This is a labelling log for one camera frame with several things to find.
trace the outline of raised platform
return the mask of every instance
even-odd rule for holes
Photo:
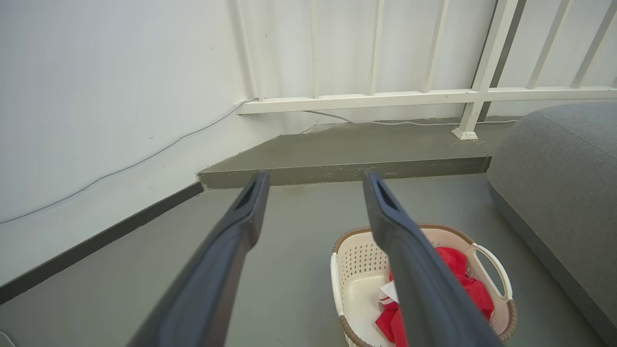
[[[456,127],[448,125],[317,125],[307,133],[274,138],[197,175],[204,188],[225,189],[244,186],[258,170],[270,172],[272,185],[358,181],[367,170],[384,178],[480,174],[486,172],[493,152],[513,125],[479,123],[479,139],[471,141],[454,137],[451,131]]]

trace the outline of laundry basket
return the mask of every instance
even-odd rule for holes
[[[467,256],[468,275],[483,282],[495,306],[489,323],[502,342],[508,340],[516,328],[516,306],[510,280],[499,260],[488,249],[452,228],[436,224],[418,226],[434,247],[454,248]],[[483,253],[497,269],[504,294],[495,287],[477,252]],[[351,347],[394,347],[375,325],[380,313],[378,287],[389,282],[390,265],[387,254],[373,240],[370,227],[351,230],[337,240],[330,272],[334,304],[347,344]]]

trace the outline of concrete floor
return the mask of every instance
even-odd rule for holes
[[[417,222],[457,228],[501,260],[519,315],[507,346],[604,346],[495,210],[485,175],[387,184]],[[0,306],[0,331],[19,347],[125,345],[238,193],[196,196]],[[345,346],[329,260],[341,234],[366,225],[360,182],[273,187],[226,345]]]

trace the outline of basket handle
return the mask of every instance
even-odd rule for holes
[[[497,296],[501,300],[505,300],[505,301],[512,300],[512,284],[510,283],[510,278],[508,277],[508,274],[506,273],[499,259],[497,259],[497,257],[495,257],[495,255],[492,254],[491,251],[489,251],[483,246],[480,246],[477,243],[472,243],[470,250],[471,250],[473,257],[476,259],[478,264],[480,264],[480,268],[484,272],[484,275],[490,281],[493,289],[495,290],[495,293],[497,293]],[[486,269],[484,269],[484,266],[482,266],[480,259],[478,259],[477,252],[484,254],[488,258],[488,260],[490,260],[490,262],[493,263],[493,266],[495,267],[495,269],[497,269],[497,273],[499,274],[499,277],[501,277],[501,281],[503,285],[503,295],[499,292],[499,290],[497,290],[497,287],[495,286],[493,279],[486,272]]]

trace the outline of cable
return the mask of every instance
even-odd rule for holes
[[[388,122],[376,122],[374,120],[371,120],[369,122],[352,122],[351,120],[345,118],[345,117],[341,117],[340,115],[333,115],[333,114],[329,114],[329,113],[324,113],[324,112],[318,112],[318,111],[304,111],[304,112],[308,112],[308,113],[315,113],[315,114],[323,114],[323,115],[327,115],[328,117],[334,117],[334,118],[338,118],[338,119],[342,119],[348,123],[353,123],[353,124],[380,124],[380,125],[400,125],[400,124],[414,124],[414,125],[419,125],[421,127],[432,127],[433,125],[460,125],[460,123],[431,123],[431,124],[422,124],[422,123],[414,123],[414,122],[396,122],[396,123],[388,123]],[[498,122],[498,121],[490,121],[490,122],[480,122],[478,124],[506,124],[506,123],[514,123],[514,122],[518,122],[518,120],[504,120],[502,122]]]
[[[13,341],[10,339],[10,337],[8,335],[6,335],[3,332],[0,332],[0,334],[4,335],[4,337],[6,337],[6,340],[10,343],[11,346],[16,347],[15,343],[13,343]]]
[[[59,204],[59,203],[61,203],[62,201],[65,201],[65,200],[67,200],[67,199],[70,199],[70,198],[74,197],[75,195],[77,195],[77,194],[81,193],[82,191],[84,191],[84,190],[86,190],[86,189],[90,188],[91,186],[95,185],[96,183],[98,183],[99,181],[101,181],[101,180],[103,180],[103,179],[105,179],[105,178],[107,178],[107,177],[110,177],[110,176],[113,176],[113,175],[119,174],[120,172],[126,171],[126,170],[128,170],[128,169],[133,168],[133,167],[136,167],[137,165],[140,165],[141,163],[143,163],[143,162],[147,161],[148,159],[151,159],[152,157],[154,157],[154,156],[158,155],[159,153],[161,153],[161,152],[163,152],[164,150],[168,149],[169,147],[173,146],[174,144],[177,144],[177,143],[178,143],[178,142],[180,142],[182,139],[184,139],[184,138],[186,138],[186,137],[188,137],[188,136],[191,136],[191,135],[193,135],[193,134],[199,133],[199,132],[201,132],[201,131],[203,131],[203,130],[205,130],[205,129],[208,129],[208,128],[209,128],[209,127],[211,127],[212,125],[215,125],[216,123],[219,123],[221,120],[223,120],[223,119],[225,119],[225,118],[229,117],[229,116],[230,116],[230,115],[231,115],[231,114],[232,114],[235,110],[237,110],[240,106],[244,105],[244,104],[245,104],[245,103],[247,103],[247,102],[250,102],[250,101],[255,101],[255,100],[257,100],[257,98],[252,98],[252,99],[248,99],[248,100],[244,100],[244,101],[242,101],[242,102],[239,102],[239,103],[238,103],[237,105],[235,105],[235,106],[234,106],[234,107],[233,107],[233,108],[232,108],[229,112],[227,112],[227,113],[226,113],[223,117],[220,117],[219,119],[217,119],[217,120],[215,120],[214,122],[212,122],[212,123],[210,123],[210,124],[206,125],[206,126],[205,126],[205,127],[203,127],[203,128],[197,129],[197,130],[195,130],[194,132],[191,132],[191,133],[188,133],[188,134],[186,134],[186,135],[184,135],[184,136],[181,136],[180,138],[178,138],[178,139],[177,139],[177,140],[175,140],[174,142],[172,142],[172,143],[168,144],[166,147],[164,147],[164,148],[162,148],[162,149],[158,150],[156,153],[151,154],[150,156],[148,156],[148,157],[146,157],[146,158],[144,158],[144,159],[142,159],[142,160],[140,160],[140,161],[136,162],[135,164],[129,165],[129,166],[127,166],[127,167],[123,168],[123,169],[116,170],[116,171],[114,171],[114,172],[112,172],[112,173],[108,173],[107,175],[101,176],[101,177],[99,177],[99,178],[95,179],[94,181],[92,181],[90,184],[86,185],[85,187],[83,187],[83,188],[79,189],[78,191],[76,191],[76,192],[74,192],[74,193],[72,193],[72,194],[70,194],[70,195],[68,195],[68,196],[66,196],[66,197],[64,197],[64,198],[62,198],[62,199],[59,199],[59,200],[57,200],[57,201],[54,201],[53,203],[49,203],[49,204],[47,204],[47,205],[45,205],[45,206],[43,206],[43,207],[40,207],[40,208],[38,208],[38,209],[35,209],[34,211],[30,211],[30,212],[24,213],[24,214],[22,214],[22,215],[19,215],[19,216],[17,216],[17,217],[11,218],[11,219],[3,220],[3,221],[1,221],[1,222],[0,222],[0,224],[4,224],[4,223],[8,223],[8,222],[12,222],[13,220],[17,220],[17,219],[19,219],[19,218],[26,217],[27,215],[31,215],[31,214],[33,214],[33,213],[37,213],[37,212],[42,211],[42,210],[44,210],[44,209],[46,209],[46,208],[48,208],[48,207],[51,207],[51,206],[56,205],[56,204]],[[346,122],[349,122],[349,123],[354,123],[354,124],[365,124],[365,123],[381,124],[381,125],[414,124],[414,125],[419,125],[419,126],[421,126],[421,127],[430,127],[430,126],[433,126],[433,125],[459,125],[459,123],[431,123],[431,124],[421,124],[421,123],[415,123],[415,122],[396,122],[396,123],[375,122],[375,121],[371,121],[371,122],[352,122],[351,120],[349,120],[349,119],[347,119],[347,118],[345,118],[345,117],[341,117],[340,115],[327,114],[327,113],[324,113],[324,112],[318,112],[318,111],[304,111],[304,112],[309,112],[309,113],[314,113],[314,114],[321,114],[321,115],[327,115],[328,117],[334,117],[334,118],[342,119],[342,120],[344,120],[344,121],[346,121]],[[505,124],[505,123],[513,123],[513,122],[517,122],[517,120],[506,120],[506,121],[504,121],[504,122],[481,122],[481,123],[478,123],[478,124]]]
[[[184,139],[184,138],[186,138],[186,137],[188,137],[188,136],[191,136],[191,135],[193,135],[193,134],[199,133],[199,132],[201,132],[201,131],[203,131],[203,130],[205,130],[205,129],[208,129],[209,127],[211,127],[212,125],[215,125],[216,123],[219,123],[221,120],[223,120],[223,119],[225,119],[225,118],[229,117],[229,116],[230,116],[230,115],[231,115],[231,114],[232,114],[235,110],[237,110],[240,106],[244,105],[245,103],[247,103],[247,102],[249,102],[249,101],[255,101],[255,100],[257,100],[257,98],[252,98],[252,99],[244,100],[243,102],[238,103],[238,104],[237,104],[237,105],[235,105],[235,106],[234,106],[234,107],[233,107],[233,108],[232,108],[229,112],[227,112],[227,113],[226,113],[223,117],[220,117],[219,119],[217,119],[217,120],[215,120],[214,122],[212,122],[212,123],[210,123],[210,124],[206,125],[206,126],[205,126],[205,127],[203,127],[203,128],[200,128],[200,129],[198,129],[198,130],[195,130],[194,132],[188,133],[188,134],[186,134],[186,135],[184,135],[184,136],[182,136],[182,137],[178,138],[176,141],[172,142],[171,144],[168,144],[168,145],[167,145],[166,147],[164,147],[163,149],[161,149],[161,150],[157,151],[156,153],[154,153],[154,154],[152,154],[152,155],[150,155],[150,156],[146,157],[145,159],[141,159],[140,161],[136,162],[135,164],[129,165],[129,166],[125,167],[124,169],[120,169],[120,170],[116,170],[116,171],[114,171],[114,172],[112,172],[112,173],[108,173],[107,175],[104,175],[104,176],[102,176],[102,177],[99,177],[99,178],[95,179],[95,180],[94,180],[92,183],[90,183],[89,185],[86,185],[86,186],[85,186],[85,187],[83,187],[82,189],[80,189],[80,190],[78,190],[78,191],[76,191],[76,192],[74,192],[74,193],[72,193],[72,194],[70,194],[70,195],[68,195],[68,196],[66,196],[66,197],[64,197],[64,198],[62,198],[62,199],[60,199],[60,200],[57,200],[57,201],[55,201],[55,202],[53,202],[53,203],[50,203],[50,204],[47,204],[47,205],[45,205],[45,206],[43,206],[43,207],[41,207],[41,208],[35,209],[34,211],[27,212],[27,213],[25,213],[25,214],[19,215],[19,216],[17,216],[17,217],[14,217],[14,218],[11,218],[11,219],[7,219],[7,220],[3,220],[2,222],[0,222],[0,224],[8,223],[8,222],[11,222],[11,221],[13,221],[13,220],[16,220],[16,219],[19,219],[19,218],[23,218],[23,217],[25,217],[25,216],[27,216],[27,215],[31,215],[31,214],[33,214],[33,213],[37,213],[37,212],[39,212],[39,211],[41,211],[41,210],[44,210],[44,209],[46,209],[46,208],[48,208],[48,207],[51,207],[51,206],[55,205],[55,204],[59,204],[59,203],[61,203],[62,201],[65,201],[66,199],[69,199],[69,198],[74,197],[75,195],[77,195],[77,194],[81,193],[82,191],[84,191],[84,190],[86,190],[86,189],[90,188],[91,186],[93,186],[93,185],[94,185],[94,184],[96,184],[97,182],[99,182],[99,181],[101,181],[101,180],[103,180],[103,179],[105,179],[105,178],[107,178],[107,177],[110,177],[110,176],[113,176],[113,175],[119,174],[120,172],[126,171],[126,170],[128,170],[128,169],[130,169],[130,168],[132,168],[132,167],[136,167],[137,165],[140,165],[141,163],[145,162],[146,160],[148,160],[148,159],[150,159],[150,158],[152,158],[152,157],[154,157],[154,156],[158,155],[158,154],[159,154],[159,153],[161,153],[162,151],[164,151],[164,150],[168,149],[169,147],[173,146],[174,144],[177,144],[178,142],[180,142],[180,140],[182,140],[182,139]]]

